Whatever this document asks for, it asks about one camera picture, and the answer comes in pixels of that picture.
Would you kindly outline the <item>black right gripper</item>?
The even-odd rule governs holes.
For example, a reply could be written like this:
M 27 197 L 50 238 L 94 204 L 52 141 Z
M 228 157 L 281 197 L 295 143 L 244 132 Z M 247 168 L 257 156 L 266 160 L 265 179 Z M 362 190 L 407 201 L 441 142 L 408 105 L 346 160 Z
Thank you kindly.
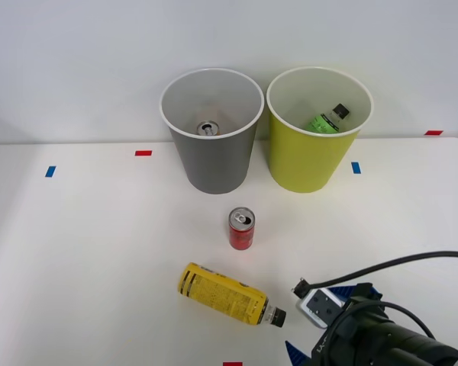
M 311 357 L 285 341 L 292 366 L 356 365 L 356 357 L 363 353 L 360 348 L 364 339 L 377 326 L 390 322 L 385 302 L 380 300 L 380 293 L 371 283 L 335 286 L 330 292 L 345 304 L 327 325 Z

